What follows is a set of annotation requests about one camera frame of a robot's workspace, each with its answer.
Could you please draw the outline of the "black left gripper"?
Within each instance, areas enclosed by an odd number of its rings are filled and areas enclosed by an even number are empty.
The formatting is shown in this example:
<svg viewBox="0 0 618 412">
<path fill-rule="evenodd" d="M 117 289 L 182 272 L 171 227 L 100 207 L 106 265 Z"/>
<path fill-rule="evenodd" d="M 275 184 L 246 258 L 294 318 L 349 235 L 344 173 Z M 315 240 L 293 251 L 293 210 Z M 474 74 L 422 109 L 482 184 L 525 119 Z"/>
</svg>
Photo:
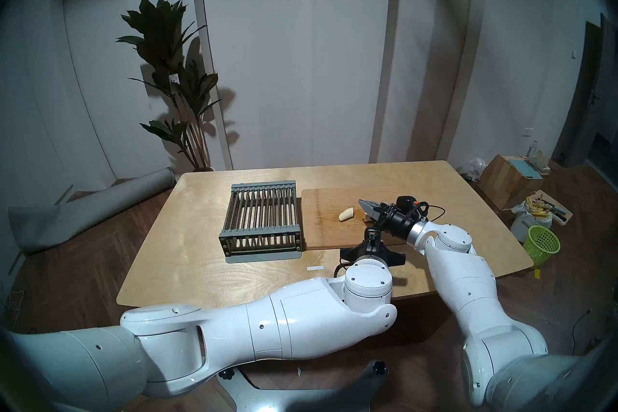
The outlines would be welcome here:
<svg viewBox="0 0 618 412">
<path fill-rule="evenodd" d="M 381 261 L 385 266 L 405 265 L 405 254 L 391 251 L 383 242 L 377 244 L 362 242 L 353 248 L 341 248 L 339 258 L 352 264 L 365 258 Z"/>
</svg>

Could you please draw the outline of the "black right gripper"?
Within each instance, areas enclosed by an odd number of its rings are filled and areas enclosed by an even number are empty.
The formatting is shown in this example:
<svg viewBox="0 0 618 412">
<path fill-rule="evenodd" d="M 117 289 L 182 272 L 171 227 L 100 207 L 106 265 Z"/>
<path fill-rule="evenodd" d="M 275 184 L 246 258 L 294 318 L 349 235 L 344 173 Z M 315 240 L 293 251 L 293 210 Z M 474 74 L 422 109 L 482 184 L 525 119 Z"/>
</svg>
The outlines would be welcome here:
<svg viewBox="0 0 618 412">
<path fill-rule="evenodd" d="M 396 204 L 376 203 L 359 199 L 360 207 L 376 224 L 376 228 L 395 238 L 407 240 L 413 226 L 421 220 L 421 205 L 412 203 L 403 209 Z"/>
</svg>

